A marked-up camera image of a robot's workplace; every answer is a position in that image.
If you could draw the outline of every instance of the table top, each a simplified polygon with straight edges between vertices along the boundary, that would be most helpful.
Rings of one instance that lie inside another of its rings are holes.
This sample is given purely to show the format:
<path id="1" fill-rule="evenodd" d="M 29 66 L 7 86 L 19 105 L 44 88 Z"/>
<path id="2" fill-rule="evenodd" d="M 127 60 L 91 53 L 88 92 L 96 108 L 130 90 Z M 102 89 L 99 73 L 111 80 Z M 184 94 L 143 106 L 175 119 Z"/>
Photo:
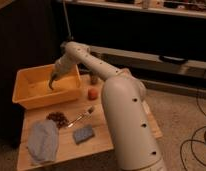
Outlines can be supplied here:
<path id="1" fill-rule="evenodd" d="M 67 160 L 84 157 L 87 155 L 108 151 L 113 149 L 113 145 L 110 139 L 109 131 L 107 128 L 106 120 L 104 118 L 103 109 L 101 106 L 101 98 L 93 101 L 87 99 L 87 91 L 93 87 L 90 85 L 90 78 L 88 75 L 81 75 L 82 80 L 82 96 L 76 101 L 65 102 L 52 106 L 37 108 L 28 110 L 25 112 L 25 118 L 22 129 L 21 144 L 19 147 L 17 170 L 30 170 L 37 167 L 43 167 L 50 164 L 64 162 Z M 103 81 L 99 81 L 94 87 L 101 91 Z M 59 130 L 59 148 L 57 151 L 57 157 L 55 162 L 51 162 L 44 165 L 32 166 L 30 161 L 30 155 L 27 149 L 27 140 L 29 131 L 32 124 L 39 120 L 44 120 L 46 116 L 55 111 L 61 111 L 65 114 L 69 121 L 76 119 L 80 114 L 85 112 L 90 106 L 94 105 L 95 110 L 91 117 L 84 118 L 77 122 L 70 128 L 62 128 Z M 143 107 L 147 113 L 147 118 L 153 132 L 153 135 L 158 138 L 162 136 L 162 133 L 157 125 L 157 122 L 152 115 L 147 103 L 143 102 Z M 95 132 L 95 137 L 90 140 L 76 145 L 72 133 L 78 128 L 90 124 Z"/>
<path id="2" fill-rule="evenodd" d="M 10 3 L 12 3 L 14 0 L 0 0 L 0 9 L 2 9 L 3 7 L 9 5 Z"/>

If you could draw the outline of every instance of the gray cloth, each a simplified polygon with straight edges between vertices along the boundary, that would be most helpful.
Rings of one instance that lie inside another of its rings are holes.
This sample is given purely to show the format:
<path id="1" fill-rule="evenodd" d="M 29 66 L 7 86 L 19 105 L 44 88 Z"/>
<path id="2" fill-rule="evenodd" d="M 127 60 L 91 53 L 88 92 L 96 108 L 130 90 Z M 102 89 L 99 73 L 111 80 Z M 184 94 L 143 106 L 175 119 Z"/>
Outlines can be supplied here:
<path id="1" fill-rule="evenodd" d="M 32 164 L 55 161 L 58 138 L 58 129 L 54 121 L 45 120 L 34 123 L 27 145 Z"/>

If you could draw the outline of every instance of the wire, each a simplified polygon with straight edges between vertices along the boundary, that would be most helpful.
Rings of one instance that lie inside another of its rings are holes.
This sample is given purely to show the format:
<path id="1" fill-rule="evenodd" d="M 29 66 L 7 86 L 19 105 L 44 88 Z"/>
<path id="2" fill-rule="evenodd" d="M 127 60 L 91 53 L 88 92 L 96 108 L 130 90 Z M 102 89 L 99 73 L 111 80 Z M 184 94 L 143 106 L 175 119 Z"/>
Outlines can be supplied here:
<path id="1" fill-rule="evenodd" d="M 206 68 L 205 68 L 205 70 L 204 70 L 204 72 L 203 72 L 203 74 L 202 74 L 202 78 L 203 78 L 203 79 L 205 78 L 205 75 L 206 75 Z M 200 88 L 198 87 L 198 88 L 197 88 L 197 91 L 196 91 L 196 103 L 197 103 L 197 106 L 198 106 L 200 112 L 206 117 L 206 113 L 204 112 L 204 110 L 202 109 L 202 107 L 201 107 L 201 105 L 200 105 L 200 103 L 199 103 L 199 95 L 200 95 Z M 191 139 L 188 139 L 188 140 L 183 141 L 182 144 L 181 144 L 181 146 L 180 146 L 180 159 L 181 159 L 182 165 L 183 165 L 183 167 L 184 167 L 184 169 L 185 169 L 186 171 L 187 171 L 187 168 L 186 168 L 185 162 L 184 162 L 184 160 L 183 160 L 182 150 L 183 150 L 184 144 L 186 144 L 186 143 L 188 143 L 188 142 L 190 142 L 190 148 L 191 148 L 191 152 L 192 152 L 193 157 L 194 157 L 201 165 L 203 165 L 204 167 L 206 167 L 206 163 L 204 163 L 203 161 L 201 161 L 201 160 L 199 159 L 199 157 L 196 155 L 196 153 L 195 153 L 195 151 L 194 151 L 194 148 L 193 148 L 193 143 L 194 143 L 194 142 L 201 143 L 201 144 L 203 144 L 203 145 L 206 146 L 206 130 L 205 130 L 204 136 L 203 136 L 204 141 L 195 139 L 196 134 L 197 134 L 199 131 L 203 130 L 203 129 L 206 129 L 206 126 L 203 126 L 203 127 L 199 128 L 199 129 L 195 130 L 194 133 L 193 133 L 193 135 L 192 135 L 192 137 L 191 137 Z"/>
<path id="2" fill-rule="evenodd" d="M 206 75 L 206 68 L 202 74 L 202 78 L 204 79 L 205 78 L 205 75 Z M 199 96 L 200 96 L 200 88 L 198 87 L 197 88 L 197 91 L 196 91 L 196 103 L 197 103 L 197 106 L 199 108 L 199 110 L 202 112 L 203 115 L 205 115 L 206 117 L 206 113 L 204 112 L 204 110 L 202 109 L 200 103 L 199 103 Z"/>
<path id="3" fill-rule="evenodd" d="M 199 128 L 199 129 L 197 129 L 197 130 L 193 133 L 192 138 L 183 141 L 182 144 L 181 144 L 181 146 L 180 146 L 180 159 L 181 159 L 182 165 L 183 165 L 183 167 L 184 167 L 184 169 L 185 169 L 186 171 L 188 171 L 188 169 L 186 168 L 185 162 L 184 162 L 184 160 L 183 160 L 182 152 L 183 152 L 183 146 L 184 146 L 186 143 L 188 143 L 188 142 L 191 143 L 191 152 L 192 152 L 194 158 L 195 158 L 200 164 L 202 164 L 204 167 L 206 167 L 206 163 L 204 163 L 203 161 L 201 161 L 201 160 L 199 159 L 199 157 L 197 157 L 197 155 L 196 155 L 196 153 L 195 153 L 195 151 L 194 151 L 194 149 L 193 149 L 193 142 L 201 143 L 201 144 L 203 144 L 203 145 L 206 146 L 206 131 L 204 132 L 204 141 L 194 139 L 195 136 L 196 136 L 196 134 L 197 134 L 197 132 L 199 132 L 200 130 L 205 129 L 205 128 L 206 128 L 206 126 L 203 126 L 203 127 Z"/>
<path id="4" fill-rule="evenodd" d="M 67 8 L 66 8 L 65 0 L 63 0 L 63 10 L 64 10 L 64 14 L 65 14 L 68 37 L 69 37 L 69 39 L 72 39 L 71 28 L 70 28 L 70 24 L 69 24 L 69 18 L 68 18 L 68 12 L 67 12 Z"/>

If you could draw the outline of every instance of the blue sponge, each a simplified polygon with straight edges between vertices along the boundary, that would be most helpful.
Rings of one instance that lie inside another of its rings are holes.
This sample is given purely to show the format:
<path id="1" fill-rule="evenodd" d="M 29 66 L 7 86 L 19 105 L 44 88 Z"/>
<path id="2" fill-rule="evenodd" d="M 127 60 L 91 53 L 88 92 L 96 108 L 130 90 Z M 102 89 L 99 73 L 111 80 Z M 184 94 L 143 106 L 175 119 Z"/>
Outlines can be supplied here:
<path id="1" fill-rule="evenodd" d="M 73 132 L 73 138 L 76 144 L 80 144 L 94 136 L 95 134 L 91 125 L 86 125 L 85 127 Z"/>

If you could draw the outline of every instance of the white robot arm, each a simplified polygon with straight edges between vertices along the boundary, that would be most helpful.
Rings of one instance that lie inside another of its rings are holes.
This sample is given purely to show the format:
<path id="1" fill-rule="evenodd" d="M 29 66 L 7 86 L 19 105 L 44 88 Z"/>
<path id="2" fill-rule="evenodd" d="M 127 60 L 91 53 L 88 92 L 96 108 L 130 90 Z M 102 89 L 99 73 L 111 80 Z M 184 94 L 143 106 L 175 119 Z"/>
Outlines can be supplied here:
<path id="1" fill-rule="evenodd" d="M 105 81 L 102 106 L 120 168 L 124 171 L 166 171 L 142 106 L 141 81 L 89 53 L 84 44 L 69 42 L 55 62 L 50 84 L 82 63 Z"/>

